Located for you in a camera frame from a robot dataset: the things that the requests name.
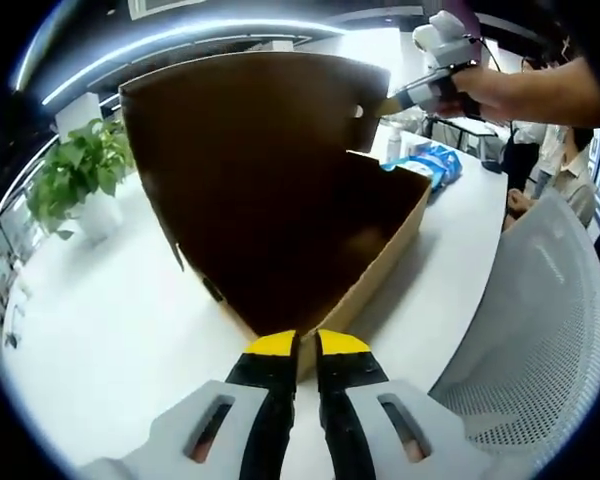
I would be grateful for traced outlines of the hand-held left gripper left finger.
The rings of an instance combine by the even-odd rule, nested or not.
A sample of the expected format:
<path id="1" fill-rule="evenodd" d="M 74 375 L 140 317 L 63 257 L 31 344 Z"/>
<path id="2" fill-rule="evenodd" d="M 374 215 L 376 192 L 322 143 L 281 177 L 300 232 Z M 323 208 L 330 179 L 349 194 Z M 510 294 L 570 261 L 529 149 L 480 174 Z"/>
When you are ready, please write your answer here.
<path id="1" fill-rule="evenodd" d="M 278 479 L 294 422 L 299 335 L 247 347 L 226 379 L 208 381 L 151 426 L 151 479 Z"/>

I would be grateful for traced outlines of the person's right hand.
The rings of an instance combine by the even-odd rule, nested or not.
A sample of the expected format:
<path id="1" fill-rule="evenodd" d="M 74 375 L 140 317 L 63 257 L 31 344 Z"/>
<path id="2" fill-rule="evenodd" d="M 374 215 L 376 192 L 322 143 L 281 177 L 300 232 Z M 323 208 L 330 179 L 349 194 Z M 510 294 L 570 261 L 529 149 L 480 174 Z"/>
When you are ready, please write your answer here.
<path id="1" fill-rule="evenodd" d="M 493 122 L 514 119 L 512 101 L 517 74 L 472 67 L 455 73 L 451 80 L 459 93 L 467 94 L 478 104 L 482 118 Z"/>

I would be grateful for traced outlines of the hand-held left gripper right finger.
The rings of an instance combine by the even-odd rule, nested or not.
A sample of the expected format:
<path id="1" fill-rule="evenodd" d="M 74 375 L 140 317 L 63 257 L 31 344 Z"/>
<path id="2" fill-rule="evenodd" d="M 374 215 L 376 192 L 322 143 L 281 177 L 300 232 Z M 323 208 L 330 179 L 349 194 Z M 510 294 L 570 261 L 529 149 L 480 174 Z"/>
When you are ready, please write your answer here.
<path id="1" fill-rule="evenodd" d="M 315 335 L 320 422 L 338 479 L 477 479 L 480 452 L 461 419 L 388 378 L 358 338 Z"/>

